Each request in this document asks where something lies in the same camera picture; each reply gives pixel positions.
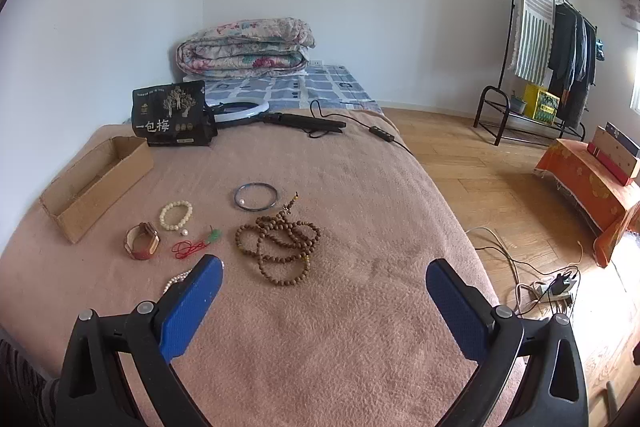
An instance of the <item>bangle bracelet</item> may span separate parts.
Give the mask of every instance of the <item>bangle bracelet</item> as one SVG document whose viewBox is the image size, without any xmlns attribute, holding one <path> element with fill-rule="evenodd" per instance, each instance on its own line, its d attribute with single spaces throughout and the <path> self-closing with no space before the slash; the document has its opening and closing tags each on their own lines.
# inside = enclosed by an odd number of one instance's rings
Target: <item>bangle bracelet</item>
<svg viewBox="0 0 640 427">
<path fill-rule="evenodd" d="M 187 212 L 184 214 L 184 217 L 180 220 L 180 222 L 177 225 L 168 225 L 165 221 L 164 221 L 164 216 L 166 215 L 167 211 L 170 208 L 173 208 L 174 206 L 185 206 L 187 208 Z M 193 214 L 193 206 L 191 205 L 191 203 L 189 201 L 174 201 L 173 203 L 167 203 L 162 210 L 160 210 L 160 226 L 163 227 L 165 230 L 180 230 L 185 223 L 189 220 L 189 218 L 191 217 L 191 214 Z"/>
<path fill-rule="evenodd" d="M 248 187 L 268 188 L 273 193 L 273 200 L 270 203 L 266 204 L 265 206 L 261 206 L 259 208 L 252 208 L 250 206 L 245 206 L 244 200 L 240 198 L 240 192 L 242 192 Z M 278 191 L 273 185 L 270 185 L 268 183 L 262 183 L 262 182 L 245 183 L 244 185 L 241 185 L 241 187 L 236 188 L 236 192 L 234 193 L 234 203 L 236 204 L 236 206 L 239 206 L 240 208 L 242 208 L 242 210 L 248 210 L 249 212 L 261 212 L 263 210 L 267 210 L 268 208 L 271 208 L 274 204 L 276 204 L 279 197 L 280 196 L 278 194 Z"/>
<path fill-rule="evenodd" d="M 148 235 L 149 242 L 143 250 L 134 250 L 133 243 L 141 235 Z M 151 223 L 140 223 L 136 225 L 132 229 L 127 230 L 127 234 L 124 237 L 124 249 L 132 259 L 137 259 L 138 261 L 151 259 L 159 243 L 158 230 L 156 230 Z"/>
</svg>

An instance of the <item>clothes rack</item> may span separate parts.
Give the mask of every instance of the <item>clothes rack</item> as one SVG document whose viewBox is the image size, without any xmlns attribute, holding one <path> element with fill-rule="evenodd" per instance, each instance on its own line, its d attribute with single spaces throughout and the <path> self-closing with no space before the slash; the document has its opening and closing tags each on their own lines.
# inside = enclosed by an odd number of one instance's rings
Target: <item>clothes rack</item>
<svg viewBox="0 0 640 427">
<path fill-rule="evenodd" d="M 573 8 L 574 10 L 576 10 L 578 13 L 580 13 L 579 10 L 577 10 L 575 8 L 575 6 L 573 4 L 571 4 L 569 2 L 569 0 L 563 0 L 565 3 L 567 3 L 571 8 Z M 540 134 L 537 132 L 534 132 L 532 130 L 523 130 L 523 129 L 519 129 L 519 128 L 513 128 L 513 127 L 507 127 L 507 121 L 509 120 L 509 118 L 513 117 L 513 118 L 517 118 L 519 120 L 524 120 L 527 121 L 529 123 L 533 123 L 536 124 L 538 126 L 541 127 L 546 127 L 547 129 L 550 129 L 551 131 L 557 131 L 559 133 L 558 138 L 562 138 L 562 136 L 569 135 L 569 136 L 575 136 L 577 138 L 580 139 L 580 141 L 584 141 L 584 136 L 586 135 L 586 129 L 584 128 L 583 124 L 580 124 L 580 130 L 576 130 L 574 128 L 568 127 L 564 124 L 564 120 L 562 120 L 561 118 L 556 118 L 554 120 L 553 123 L 545 123 L 545 122 L 541 122 L 538 120 L 533 120 L 532 118 L 529 118 L 528 116 L 524 116 L 523 114 L 519 114 L 516 112 L 511 111 L 511 107 L 510 107 L 510 97 L 502 90 L 502 81 L 504 79 L 504 70 L 506 69 L 507 66 L 507 58 L 509 55 L 509 44 L 511 41 L 511 31 L 513 29 L 513 10 L 515 9 L 515 0 L 511 0 L 511 14 L 509 16 L 509 30 L 507 33 L 507 43 L 505 45 L 505 49 L 504 49 L 504 59 L 502 60 L 502 69 L 500 70 L 500 78 L 498 80 L 498 85 L 497 86 L 486 86 L 483 90 L 482 90 L 482 94 L 480 95 L 480 100 L 478 102 L 478 111 L 476 112 L 476 119 L 474 120 L 474 127 L 478 127 L 478 125 L 481 125 L 482 128 L 484 128 L 484 130 L 486 130 L 489 134 L 491 134 L 494 138 L 495 138 L 495 142 L 494 145 L 497 146 L 500 144 L 500 140 L 505 139 L 505 140 L 514 140 L 514 141 L 518 141 L 518 142 L 524 142 L 524 143 L 531 143 L 534 145 L 547 145 L 547 143 L 542 142 L 540 140 L 536 140 L 536 141 L 532 141 L 532 140 L 528 140 L 526 138 L 519 138 L 516 136 L 505 136 L 504 135 L 504 131 L 505 130 L 509 130 L 509 131 L 513 131 L 513 132 L 517 132 L 517 133 L 522 133 L 522 134 L 526 134 L 529 136 L 535 136 L 538 138 L 542 138 L 544 140 L 549 140 L 552 139 L 551 136 L 547 135 L 547 134 Z M 492 100 L 487 100 L 486 99 L 486 95 L 488 92 L 490 91 L 495 91 L 496 93 L 500 94 L 501 96 L 504 97 L 504 104 L 499 103 L 499 102 L 493 102 Z M 495 124 L 495 123 L 491 123 L 491 122 L 487 122 L 487 121 L 480 121 L 480 117 L 482 115 L 482 110 L 484 109 L 484 104 L 489 105 L 490 107 L 493 107 L 495 110 L 497 110 L 498 112 L 500 112 L 502 114 L 502 119 L 500 121 L 500 125 Z M 497 132 L 494 132 L 492 129 L 490 128 L 497 128 Z"/>
</svg>

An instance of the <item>folded quilt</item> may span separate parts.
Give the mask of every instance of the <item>folded quilt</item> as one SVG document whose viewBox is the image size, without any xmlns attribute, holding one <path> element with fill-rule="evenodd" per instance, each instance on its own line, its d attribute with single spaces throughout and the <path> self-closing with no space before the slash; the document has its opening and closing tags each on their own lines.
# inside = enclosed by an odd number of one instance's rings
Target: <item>folded quilt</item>
<svg viewBox="0 0 640 427">
<path fill-rule="evenodd" d="M 178 46 L 176 63 L 206 78 L 283 76 L 303 70 L 314 46 L 311 28 L 299 19 L 245 20 L 191 36 Z"/>
</svg>

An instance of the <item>yellow box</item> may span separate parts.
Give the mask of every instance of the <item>yellow box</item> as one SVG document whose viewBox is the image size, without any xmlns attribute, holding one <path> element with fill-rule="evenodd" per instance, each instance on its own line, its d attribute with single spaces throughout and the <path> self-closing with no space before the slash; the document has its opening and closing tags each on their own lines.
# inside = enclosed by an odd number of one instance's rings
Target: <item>yellow box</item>
<svg viewBox="0 0 640 427">
<path fill-rule="evenodd" d="M 553 123 L 558 111 L 560 98 L 548 92 L 542 86 L 527 84 L 522 99 L 527 102 L 524 116 L 545 123 Z"/>
</svg>

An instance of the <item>cardboard box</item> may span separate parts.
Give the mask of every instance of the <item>cardboard box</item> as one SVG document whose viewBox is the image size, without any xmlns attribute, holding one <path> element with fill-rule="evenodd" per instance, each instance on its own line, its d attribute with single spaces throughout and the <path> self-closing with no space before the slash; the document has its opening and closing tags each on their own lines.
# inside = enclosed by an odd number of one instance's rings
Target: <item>cardboard box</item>
<svg viewBox="0 0 640 427">
<path fill-rule="evenodd" d="M 630 178 L 629 176 L 627 176 L 620 167 L 618 167 L 615 163 L 611 161 L 611 158 L 609 158 L 604 152 L 602 152 L 600 149 L 594 146 L 593 143 L 590 143 L 587 146 L 587 150 L 593 156 L 595 156 L 598 159 L 598 161 L 602 163 L 609 172 L 611 172 L 611 174 L 613 174 L 615 179 L 617 179 L 620 182 L 620 184 L 625 185 L 626 187 L 627 185 L 630 185 L 633 182 L 634 180 L 633 178 Z"/>
<path fill-rule="evenodd" d="M 626 148 L 602 127 L 596 129 L 591 141 L 594 146 L 602 150 L 613 163 L 629 177 L 635 178 L 640 172 L 640 160 L 633 156 Z"/>
<path fill-rule="evenodd" d="M 636 145 L 636 143 L 631 140 L 626 134 L 620 132 L 618 128 L 610 122 L 607 122 L 605 126 L 605 131 L 607 131 L 613 138 L 618 140 L 622 147 L 628 150 L 633 156 L 636 158 L 640 157 L 640 147 Z"/>
<path fill-rule="evenodd" d="M 554 123 L 560 99 L 542 86 L 527 83 L 522 99 L 527 102 L 524 108 L 524 116 L 533 120 Z"/>
<path fill-rule="evenodd" d="M 53 180 L 40 203 L 72 243 L 154 166 L 146 140 L 116 136 Z"/>
</svg>

